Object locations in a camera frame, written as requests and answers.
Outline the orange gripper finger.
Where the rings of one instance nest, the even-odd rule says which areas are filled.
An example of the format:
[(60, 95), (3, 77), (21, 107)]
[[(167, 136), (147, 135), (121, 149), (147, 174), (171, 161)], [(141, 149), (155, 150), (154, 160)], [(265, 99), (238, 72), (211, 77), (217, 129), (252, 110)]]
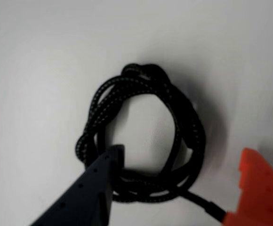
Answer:
[(224, 226), (273, 226), (273, 168), (256, 150), (244, 148), (239, 164), (241, 195)]

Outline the dark navy gripper finger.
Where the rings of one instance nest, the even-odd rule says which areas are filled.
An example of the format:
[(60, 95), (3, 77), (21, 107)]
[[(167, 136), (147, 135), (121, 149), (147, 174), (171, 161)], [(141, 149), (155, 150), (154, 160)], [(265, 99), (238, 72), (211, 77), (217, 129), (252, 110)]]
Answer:
[(33, 222), (34, 226), (107, 226), (124, 167), (124, 145), (113, 145)]

